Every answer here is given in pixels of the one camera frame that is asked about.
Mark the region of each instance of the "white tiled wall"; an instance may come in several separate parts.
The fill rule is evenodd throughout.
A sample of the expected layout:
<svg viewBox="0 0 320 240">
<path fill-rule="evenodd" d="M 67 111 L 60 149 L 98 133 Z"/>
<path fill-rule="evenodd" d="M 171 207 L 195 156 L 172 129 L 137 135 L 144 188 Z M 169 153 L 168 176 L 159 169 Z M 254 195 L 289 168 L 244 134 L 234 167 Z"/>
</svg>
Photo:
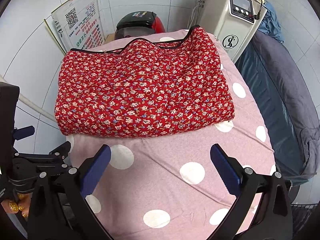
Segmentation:
<svg viewBox="0 0 320 240">
<path fill-rule="evenodd" d="M 122 17 L 134 11 L 153 11 L 164 28 L 176 31 L 187 28 L 195 0 L 100 0 L 99 11 L 105 35 L 114 33 Z"/>
<path fill-rule="evenodd" d="M 11 0 L 0 18 L 0 75 L 20 87 L 31 102 L 54 115 L 58 74 L 64 54 L 50 36 L 44 19 L 56 34 L 51 12 L 67 0 Z M 101 0 L 108 7 L 108 0 Z M 33 125 L 35 134 L 15 143 L 18 151 L 47 154 L 65 136 L 57 124 L 18 101 L 17 128 Z"/>
<path fill-rule="evenodd" d="M 297 63 L 320 117 L 320 20 L 308 0 L 268 1 L 276 9 L 284 45 Z M 314 204 L 319 200 L 320 174 L 317 174 L 301 186 L 294 202 Z"/>
</svg>

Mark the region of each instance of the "black fabric trim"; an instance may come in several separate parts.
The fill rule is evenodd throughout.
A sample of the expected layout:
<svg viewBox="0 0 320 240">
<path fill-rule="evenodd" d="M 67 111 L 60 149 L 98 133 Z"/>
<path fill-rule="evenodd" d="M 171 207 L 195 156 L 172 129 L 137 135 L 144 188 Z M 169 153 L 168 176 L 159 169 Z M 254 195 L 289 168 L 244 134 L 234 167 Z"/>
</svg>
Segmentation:
<svg viewBox="0 0 320 240">
<path fill-rule="evenodd" d="M 105 54 L 105 53 L 108 53 L 108 54 L 120 54 L 124 49 L 126 49 L 131 43 L 135 42 L 135 41 L 138 41 L 138 40 L 144 40 L 144 41 L 148 41 L 148 42 L 151 42 L 152 44 L 159 44 L 159 43 L 174 43 L 174 42 L 180 42 L 179 45 L 177 46 L 173 46 L 173 47 L 161 47 L 161 46 L 158 46 L 160 49 L 177 49 L 178 47 L 181 46 L 181 44 L 187 39 L 189 38 L 189 36 L 191 35 L 192 31 L 196 28 L 199 28 L 200 26 L 199 25 L 194 25 L 190 28 L 190 30 L 188 31 L 187 35 L 183 38 L 183 39 L 180 39 L 180 40 L 173 40 L 173 41 L 158 41 L 158 42 L 151 42 L 151 41 L 148 41 L 147 39 L 145 38 L 135 38 L 133 39 L 132 41 L 130 41 L 125 47 L 123 48 L 119 48 L 121 51 L 119 52 L 114 52 L 115 50 L 119 50 L 119 49 L 113 49 L 113 50 L 108 50 L 108 51 L 90 51 L 90 50 L 85 50 L 85 49 L 75 49 L 75 48 L 72 48 L 70 51 L 77 51 L 77 52 L 85 52 L 85 53 L 89 53 L 89 54 L 95 54 L 95 53 L 98 53 L 98 54 Z"/>
</svg>

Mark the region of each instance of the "control panel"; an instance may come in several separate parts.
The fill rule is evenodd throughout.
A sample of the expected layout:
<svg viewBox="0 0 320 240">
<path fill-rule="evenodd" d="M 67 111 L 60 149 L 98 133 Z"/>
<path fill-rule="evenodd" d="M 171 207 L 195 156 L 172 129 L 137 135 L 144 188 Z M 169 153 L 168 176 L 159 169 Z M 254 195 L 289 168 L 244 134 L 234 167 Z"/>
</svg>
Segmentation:
<svg viewBox="0 0 320 240">
<path fill-rule="evenodd" d="M 254 24 L 252 0 L 230 0 L 230 13 Z"/>
</svg>

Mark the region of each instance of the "white beauty machine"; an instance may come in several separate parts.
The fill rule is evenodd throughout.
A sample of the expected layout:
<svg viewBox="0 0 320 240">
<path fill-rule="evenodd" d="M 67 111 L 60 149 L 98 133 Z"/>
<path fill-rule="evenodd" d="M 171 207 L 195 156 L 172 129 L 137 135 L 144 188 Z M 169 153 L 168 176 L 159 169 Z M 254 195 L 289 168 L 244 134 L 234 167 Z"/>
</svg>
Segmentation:
<svg viewBox="0 0 320 240">
<path fill-rule="evenodd" d="M 235 63 L 257 31 L 267 10 L 262 0 L 198 0 L 191 22 L 215 35 Z"/>
</svg>

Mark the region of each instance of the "black circular logo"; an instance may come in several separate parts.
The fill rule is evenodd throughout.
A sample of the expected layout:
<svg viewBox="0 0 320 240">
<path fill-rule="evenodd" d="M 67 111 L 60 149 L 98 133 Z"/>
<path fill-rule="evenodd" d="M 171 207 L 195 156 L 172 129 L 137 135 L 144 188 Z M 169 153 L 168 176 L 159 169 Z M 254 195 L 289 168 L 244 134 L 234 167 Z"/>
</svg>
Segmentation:
<svg viewBox="0 0 320 240">
<path fill-rule="evenodd" d="M 238 45 L 238 42 L 239 42 L 239 39 L 236 35 L 229 35 L 223 39 L 222 45 L 226 49 L 232 49 Z"/>
</svg>

